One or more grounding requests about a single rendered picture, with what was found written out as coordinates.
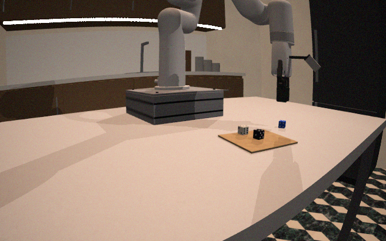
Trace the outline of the tan mat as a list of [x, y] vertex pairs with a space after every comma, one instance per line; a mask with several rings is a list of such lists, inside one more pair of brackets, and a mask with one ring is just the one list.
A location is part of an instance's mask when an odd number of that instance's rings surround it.
[[[264, 130], [264, 129], [263, 129]], [[225, 141], [249, 152], [249, 153], [257, 153], [263, 152], [266, 150], [281, 148], [284, 146], [294, 145], [298, 142], [284, 136], [278, 135], [276, 133], [272, 133], [270, 131], [264, 130], [264, 138], [263, 139], [254, 139], [253, 133], [254, 131], [248, 131], [247, 135], [240, 135], [238, 133], [228, 133], [218, 135], [218, 137], [224, 139]]]

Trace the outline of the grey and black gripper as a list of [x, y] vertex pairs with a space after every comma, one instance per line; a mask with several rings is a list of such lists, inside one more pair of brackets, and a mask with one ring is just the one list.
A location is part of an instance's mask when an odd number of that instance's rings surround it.
[[291, 46], [294, 46], [294, 43], [290, 41], [270, 41], [270, 43], [273, 43], [271, 73], [277, 77], [277, 102], [287, 102], [290, 98], [289, 78], [292, 76], [292, 59], [289, 56], [292, 56]]

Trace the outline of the blue die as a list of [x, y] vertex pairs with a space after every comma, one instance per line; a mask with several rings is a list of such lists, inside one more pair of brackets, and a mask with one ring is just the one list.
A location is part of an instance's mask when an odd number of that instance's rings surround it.
[[279, 124], [278, 124], [278, 127], [279, 128], [285, 128], [285, 126], [286, 126], [286, 121], [280, 120]]

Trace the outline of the black die with white pips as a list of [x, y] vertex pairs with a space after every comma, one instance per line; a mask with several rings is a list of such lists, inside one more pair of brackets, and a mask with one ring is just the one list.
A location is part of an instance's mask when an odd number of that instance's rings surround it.
[[264, 138], [264, 130], [262, 129], [255, 129], [253, 133], [253, 138], [254, 139], [263, 139]]

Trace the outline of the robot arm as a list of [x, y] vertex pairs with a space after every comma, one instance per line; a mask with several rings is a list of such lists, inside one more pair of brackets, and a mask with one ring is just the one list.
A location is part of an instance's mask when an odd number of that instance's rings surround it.
[[[155, 90], [189, 89], [185, 85], [185, 36], [195, 31], [202, 0], [167, 0], [181, 7], [162, 10], [157, 19], [159, 30], [159, 77]], [[256, 25], [269, 25], [270, 41], [294, 43], [292, 6], [285, 0], [272, 0], [268, 5], [260, 0], [231, 0], [238, 12]], [[182, 32], [183, 30], [183, 32]], [[184, 34], [183, 34], [184, 33]], [[308, 56], [289, 56], [304, 59], [317, 72], [321, 67]], [[185, 86], [185, 87], [183, 87]]]

